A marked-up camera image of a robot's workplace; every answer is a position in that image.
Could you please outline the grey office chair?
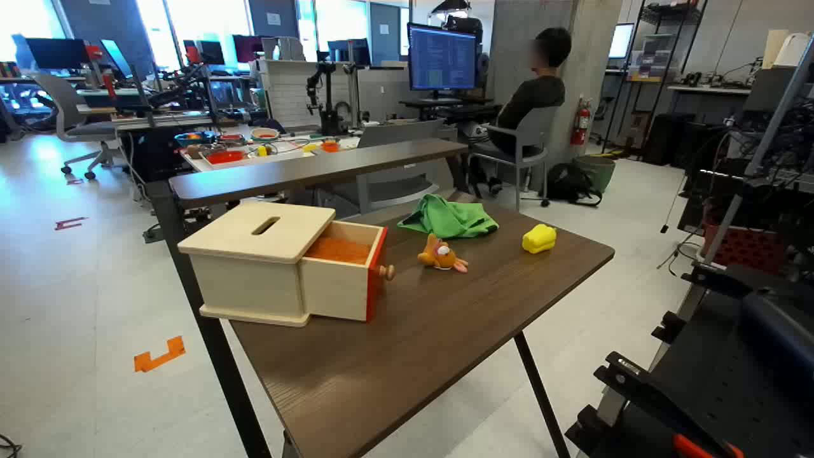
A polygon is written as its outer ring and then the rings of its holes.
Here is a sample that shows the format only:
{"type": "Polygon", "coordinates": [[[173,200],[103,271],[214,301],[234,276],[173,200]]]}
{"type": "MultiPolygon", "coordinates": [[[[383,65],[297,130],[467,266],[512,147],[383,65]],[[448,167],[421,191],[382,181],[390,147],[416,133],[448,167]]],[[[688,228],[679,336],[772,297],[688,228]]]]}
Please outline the grey office chair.
{"type": "Polygon", "coordinates": [[[513,130],[486,124],[486,133],[512,136],[513,149],[503,153],[489,136],[475,139],[467,149],[470,158],[512,171],[513,205],[522,205],[523,192],[537,196],[542,205],[550,203],[547,145],[550,145],[551,120],[555,120],[555,106],[537,106],[513,130]]]}

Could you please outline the seated person in black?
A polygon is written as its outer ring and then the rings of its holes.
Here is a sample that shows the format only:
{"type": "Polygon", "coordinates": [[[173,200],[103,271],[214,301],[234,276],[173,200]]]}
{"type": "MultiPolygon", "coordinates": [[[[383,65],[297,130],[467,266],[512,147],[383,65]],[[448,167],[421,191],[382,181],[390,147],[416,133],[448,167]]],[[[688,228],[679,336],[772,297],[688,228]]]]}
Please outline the seated person in black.
{"type": "Polygon", "coordinates": [[[477,143],[493,143],[500,153],[513,156],[513,130],[532,108],[562,106],[565,81],[559,65],[573,50],[568,28],[545,28],[532,44],[532,75],[517,87],[509,103],[498,112],[493,130],[484,130],[477,143]]]}

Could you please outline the red fire extinguisher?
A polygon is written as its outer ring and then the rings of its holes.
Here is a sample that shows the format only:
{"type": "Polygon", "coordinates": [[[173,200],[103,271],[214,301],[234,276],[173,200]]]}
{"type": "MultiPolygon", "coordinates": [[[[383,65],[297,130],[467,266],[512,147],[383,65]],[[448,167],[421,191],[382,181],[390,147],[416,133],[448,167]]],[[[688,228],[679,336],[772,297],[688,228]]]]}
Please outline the red fire extinguisher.
{"type": "Polygon", "coordinates": [[[573,147],[583,147],[590,136],[590,102],[585,96],[576,100],[576,108],[574,108],[574,120],[573,120],[573,130],[570,130],[570,145],[573,147]]]}

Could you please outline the yellow toy block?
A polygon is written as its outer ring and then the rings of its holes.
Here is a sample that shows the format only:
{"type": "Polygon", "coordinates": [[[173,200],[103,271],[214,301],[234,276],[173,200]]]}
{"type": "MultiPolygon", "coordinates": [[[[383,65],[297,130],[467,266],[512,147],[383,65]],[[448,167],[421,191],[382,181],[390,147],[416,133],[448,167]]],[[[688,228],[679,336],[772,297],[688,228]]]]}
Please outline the yellow toy block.
{"type": "Polygon", "coordinates": [[[547,251],[556,243],[556,228],[550,224],[535,224],[523,237],[522,237],[522,250],[529,254],[547,251]]]}

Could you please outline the black bag on floor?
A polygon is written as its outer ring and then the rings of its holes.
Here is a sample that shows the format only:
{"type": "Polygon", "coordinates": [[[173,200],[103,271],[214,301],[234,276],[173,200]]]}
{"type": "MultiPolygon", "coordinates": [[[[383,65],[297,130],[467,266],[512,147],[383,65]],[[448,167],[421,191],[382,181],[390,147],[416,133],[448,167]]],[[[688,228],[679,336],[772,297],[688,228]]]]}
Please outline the black bag on floor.
{"type": "Polygon", "coordinates": [[[574,162],[559,162],[547,173],[547,196],[590,208],[603,203],[603,196],[592,187],[592,178],[574,162]]]}

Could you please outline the wooden box with slot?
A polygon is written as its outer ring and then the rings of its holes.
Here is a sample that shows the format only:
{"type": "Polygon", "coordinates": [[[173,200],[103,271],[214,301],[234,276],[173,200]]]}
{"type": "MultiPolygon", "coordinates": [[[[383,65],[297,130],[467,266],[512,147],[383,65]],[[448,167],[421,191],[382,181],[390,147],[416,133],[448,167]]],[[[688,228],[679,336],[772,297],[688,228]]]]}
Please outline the wooden box with slot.
{"type": "Polygon", "coordinates": [[[185,237],[205,318],[304,325],[300,259],[332,222],[332,208],[248,200],[185,237]]]}

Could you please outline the dark wooden folding table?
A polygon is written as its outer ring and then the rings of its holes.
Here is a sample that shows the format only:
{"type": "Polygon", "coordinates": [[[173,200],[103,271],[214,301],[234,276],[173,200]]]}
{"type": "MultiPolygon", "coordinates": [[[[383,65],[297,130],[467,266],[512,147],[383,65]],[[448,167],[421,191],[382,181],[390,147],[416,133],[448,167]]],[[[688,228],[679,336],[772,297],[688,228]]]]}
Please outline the dark wooden folding table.
{"type": "Polygon", "coordinates": [[[234,355],[248,358],[283,421],[283,458],[362,458],[503,344],[613,259],[613,250],[559,231],[545,254],[518,238],[529,215],[493,208],[498,231],[459,243],[466,274],[416,265],[420,238],[400,214],[369,218],[390,228],[397,274],[369,323],[312,320],[302,329],[195,320],[243,453],[269,458],[256,410],[234,355]]]}

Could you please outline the computer monitor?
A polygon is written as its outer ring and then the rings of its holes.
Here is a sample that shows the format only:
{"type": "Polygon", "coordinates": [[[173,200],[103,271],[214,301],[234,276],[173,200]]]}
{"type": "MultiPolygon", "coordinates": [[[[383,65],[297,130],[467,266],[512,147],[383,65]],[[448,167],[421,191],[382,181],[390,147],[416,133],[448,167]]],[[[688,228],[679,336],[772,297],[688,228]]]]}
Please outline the computer monitor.
{"type": "Polygon", "coordinates": [[[412,92],[466,92],[475,87],[477,44],[472,36],[412,22],[406,39],[412,92]]]}

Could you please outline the grey swivel chair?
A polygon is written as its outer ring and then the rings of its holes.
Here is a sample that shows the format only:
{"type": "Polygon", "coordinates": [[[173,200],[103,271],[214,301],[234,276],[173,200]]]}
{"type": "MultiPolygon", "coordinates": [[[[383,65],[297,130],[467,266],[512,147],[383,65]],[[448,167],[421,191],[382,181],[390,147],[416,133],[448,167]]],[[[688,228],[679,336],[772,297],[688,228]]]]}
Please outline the grey swivel chair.
{"type": "Polygon", "coordinates": [[[120,166],[126,171],[121,139],[108,120],[93,120],[92,114],[82,114],[79,106],[83,100],[77,89],[47,72],[36,73],[36,83],[50,96],[56,106],[56,136],[63,143],[97,143],[97,149],[69,158],[61,166],[63,175],[70,175],[70,166],[86,159],[83,178],[93,181],[93,167],[120,166]]]}

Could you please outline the green cloth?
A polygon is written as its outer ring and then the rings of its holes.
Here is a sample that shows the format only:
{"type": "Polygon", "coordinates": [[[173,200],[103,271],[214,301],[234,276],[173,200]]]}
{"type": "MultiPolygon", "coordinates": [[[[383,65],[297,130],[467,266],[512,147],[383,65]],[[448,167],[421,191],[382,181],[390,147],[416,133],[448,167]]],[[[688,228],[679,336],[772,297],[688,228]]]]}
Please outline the green cloth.
{"type": "Polygon", "coordinates": [[[498,222],[480,203],[430,192],[400,222],[400,228],[434,234],[437,238],[475,238],[496,231],[498,222]]]}

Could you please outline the small orange doll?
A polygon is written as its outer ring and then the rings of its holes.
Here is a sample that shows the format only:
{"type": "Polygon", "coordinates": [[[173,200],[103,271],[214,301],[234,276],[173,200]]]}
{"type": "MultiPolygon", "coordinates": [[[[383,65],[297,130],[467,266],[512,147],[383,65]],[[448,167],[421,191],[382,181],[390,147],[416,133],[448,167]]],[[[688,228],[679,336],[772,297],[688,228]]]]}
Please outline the small orange doll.
{"type": "Polygon", "coordinates": [[[424,266],[434,266],[434,269],[454,269],[454,271],[466,271],[467,261],[463,257],[458,257],[448,241],[437,238],[434,234],[430,234],[424,238],[421,251],[416,254],[416,259],[424,266]]]}

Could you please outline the wooden drawer orange front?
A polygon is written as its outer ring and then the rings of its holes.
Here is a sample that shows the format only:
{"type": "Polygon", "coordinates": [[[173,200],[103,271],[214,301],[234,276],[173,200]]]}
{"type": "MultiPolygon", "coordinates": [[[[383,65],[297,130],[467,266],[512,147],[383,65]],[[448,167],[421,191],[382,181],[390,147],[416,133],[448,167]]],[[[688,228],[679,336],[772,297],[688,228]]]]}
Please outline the wooden drawer orange front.
{"type": "Polygon", "coordinates": [[[300,261],[304,310],[321,318],[367,323],[377,316],[390,231],[377,224],[331,222],[300,261]]]}

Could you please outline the long grey bench table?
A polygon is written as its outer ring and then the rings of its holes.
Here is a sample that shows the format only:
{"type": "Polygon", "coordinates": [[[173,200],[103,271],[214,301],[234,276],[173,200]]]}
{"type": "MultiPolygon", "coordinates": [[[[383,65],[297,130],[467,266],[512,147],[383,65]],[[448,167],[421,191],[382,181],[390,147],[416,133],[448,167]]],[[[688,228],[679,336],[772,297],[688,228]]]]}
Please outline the long grey bench table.
{"type": "Polygon", "coordinates": [[[290,185],[341,181],[349,175],[386,171],[406,162],[440,159],[463,153],[463,143],[424,136],[374,147],[354,147],[349,153],[314,156],[300,159],[256,159],[248,166],[185,173],[171,178],[167,185],[182,203],[214,203],[271,192],[290,185]]]}

